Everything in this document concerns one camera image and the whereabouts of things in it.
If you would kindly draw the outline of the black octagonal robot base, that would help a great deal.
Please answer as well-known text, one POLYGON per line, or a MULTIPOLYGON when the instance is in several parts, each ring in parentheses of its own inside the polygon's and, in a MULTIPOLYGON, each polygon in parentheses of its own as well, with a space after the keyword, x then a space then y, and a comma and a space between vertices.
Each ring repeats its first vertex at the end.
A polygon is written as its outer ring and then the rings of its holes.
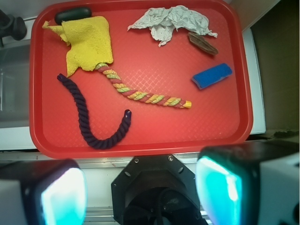
POLYGON ((205 225, 195 174, 172 155, 133 158, 111 183, 121 225, 205 225))

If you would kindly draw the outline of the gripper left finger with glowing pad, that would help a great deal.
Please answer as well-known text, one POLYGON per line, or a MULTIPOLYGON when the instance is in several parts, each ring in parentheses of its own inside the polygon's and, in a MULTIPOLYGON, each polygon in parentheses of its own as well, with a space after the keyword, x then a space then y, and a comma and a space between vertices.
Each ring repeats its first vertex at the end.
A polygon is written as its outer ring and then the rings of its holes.
POLYGON ((0 168, 2 225, 82 225, 84 172, 72 159, 18 161, 0 168))

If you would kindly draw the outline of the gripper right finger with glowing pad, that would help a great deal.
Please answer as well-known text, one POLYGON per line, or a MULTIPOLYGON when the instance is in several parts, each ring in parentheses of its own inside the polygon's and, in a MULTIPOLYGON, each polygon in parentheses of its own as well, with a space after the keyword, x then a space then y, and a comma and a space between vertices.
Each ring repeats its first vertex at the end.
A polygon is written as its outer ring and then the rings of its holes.
POLYGON ((250 141, 203 148, 195 184, 215 225, 297 225, 300 147, 288 141, 250 141))

